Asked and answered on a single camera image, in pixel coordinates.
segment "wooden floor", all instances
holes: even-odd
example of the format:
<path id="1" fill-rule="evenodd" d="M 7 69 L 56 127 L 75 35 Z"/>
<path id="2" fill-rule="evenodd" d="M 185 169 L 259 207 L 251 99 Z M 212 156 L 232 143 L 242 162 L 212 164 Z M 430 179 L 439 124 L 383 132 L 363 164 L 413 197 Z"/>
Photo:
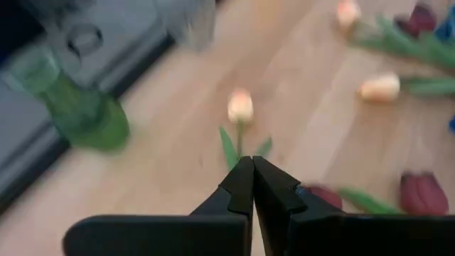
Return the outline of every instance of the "wooden floor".
<path id="1" fill-rule="evenodd" d="M 366 19 L 408 13 L 414 3 L 359 2 Z M 62 255 L 64 232 L 94 214 L 190 213 L 228 172 L 218 127 L 234 132 L 226 108 L 236 87 L 255 105 L 246 153 L 271 136 L 269 160 L 295 178 L 390 203 L 403 170 L 431 170 L 455 209 L 454 101 L 403 94 L 372 105 L 355 95 L 377 73 L 437 71 L 346 47 L 335 8 L 335 0 L 226 1 L 210 49 L 174 49 L 124 97 L 132 124 L 124 151 L 72 150 L 3 216 L 0 255 Z M 256 223 L 252 254 L 264 254 Z"/>

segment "green glass bottle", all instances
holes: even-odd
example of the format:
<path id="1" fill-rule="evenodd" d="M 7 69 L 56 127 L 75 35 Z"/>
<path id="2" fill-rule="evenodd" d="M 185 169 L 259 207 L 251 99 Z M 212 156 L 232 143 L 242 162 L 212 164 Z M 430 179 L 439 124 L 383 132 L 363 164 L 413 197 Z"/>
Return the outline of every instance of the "green glass bottle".
<path id="1" fill-rule="evenodd" d="M 112 151 L 126 144 L 129 124 L 122 106 L 99 90 L 78 87 L 45 46 L 34 44 L 13 56 L 2 77 L 43 102 L 72 145 Z"/>

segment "green leaf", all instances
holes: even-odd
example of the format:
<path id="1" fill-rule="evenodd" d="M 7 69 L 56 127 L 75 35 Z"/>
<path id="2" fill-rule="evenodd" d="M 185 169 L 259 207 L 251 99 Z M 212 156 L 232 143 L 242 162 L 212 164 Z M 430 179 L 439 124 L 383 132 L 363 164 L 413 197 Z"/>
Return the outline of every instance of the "green leaf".
<path id="1" fill-rule="evenodd" d="M 257 148 L 255 155 L 267 158 L 271 149 L 272 149 L 272 138 L 269 137 L 265 142 L 263 142 L 261 144 L 261 146 L 259 146 L 259 148 Z"/>
<path id="2" fill-rule="evenodd" d="M 423 51 L 419 47 L 417 41 L 401 32 L 393 21 L 387 20 L 384 16 L 378 15 L 376 16 L 376 23 L 381 28 L 386 42 L 387 44 L 390 44 L 390 47 L 395 49 L 400 48 L 403 50 L 403 53 L 416 57 L 423 54 Z"/>
<path id="3" fill-rule="evenodd" d="M 455 67 L 455 51 L 453 46 L 442 43 L 433 33 L 423 33 L 419 41 L 433 62 L 445 68 Z"/>
<path id="4" fill-rule="evenodd" d="M 452 95 L 455 94 L 454 78 L 400 78 L 403 87 L 416 95 Z"/>
<path id="5" fill-rule="evenodd" d="M 351 202 L 356 207 L 372 214 L 401 214 L 402 212 L 372 196 L 352 188 L 338 189 L 338 195 Z"/>
<path id="6" fill-rule="evenodd" d="M 220 136 L 221 142 L 223 144 L 223 151 L 225 153 L 227 167 L 229 168 L 229 171 L 231 171 L 239 161 L 238 154 L 235 151 L 234 144 L 229 138 L 228 133 L 222 127 L 220 127 Z"/>

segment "tulip bud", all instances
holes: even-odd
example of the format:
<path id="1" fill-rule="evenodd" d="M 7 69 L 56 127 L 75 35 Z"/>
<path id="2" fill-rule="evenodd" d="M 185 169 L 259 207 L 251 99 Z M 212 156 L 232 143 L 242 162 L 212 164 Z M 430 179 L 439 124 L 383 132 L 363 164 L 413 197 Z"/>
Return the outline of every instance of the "tulip bud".
<path id="1" fill-rule="evenodd" d="M 355 0 L 341 0 L 338 3 L 336 16 L 342 29 L 350 29 L 361 15 L 360 7 Z"/>
<path id="2" fill-rule="evenodd" d="M 248 91 L 245 89 L 234 91 L 227 106 L 227 115 L 229 120 L 236 124 L 238 122 L 251 122 L 253 118 L 253 102 Z"/>
<path id="3" fill-rule="evenodd" d="M 366 80 L 358 90 L 364 100 L 390 102 L 400 93 L 400 78 L 393 73 Z"/>
<path id="4" fill-rule="evenodd" d="M 444 215 L 449 202 L 434 174 L 405 173 L 400 184 L 402 208 L 414 215 Z"/>

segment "white object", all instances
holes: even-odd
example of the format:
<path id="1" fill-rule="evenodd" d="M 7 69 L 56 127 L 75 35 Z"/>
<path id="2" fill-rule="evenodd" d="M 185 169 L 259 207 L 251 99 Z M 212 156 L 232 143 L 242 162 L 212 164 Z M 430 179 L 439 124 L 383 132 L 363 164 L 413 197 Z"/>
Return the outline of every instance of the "white object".
<path id="1" fill-rule="evenodd" d="M 227 106 L 227 115 L 233 123 L 252 121 L 253 101 L 247 90 L 237 89 L 234 91 Z"/>
<path id="2" fill-rule="evenodd" d="M 343 29 L 349 29 L 360 19 L 362 12 L 355 0 L 341 0 L 336 12 L 338 23 Z"/>
<path id="3" fill-rule="evenodd" d="M 366 80 L 358 90 L 364 100 L 390 102 L 396 100 L 400 93 L 400 78 L 394 73 Z"/>

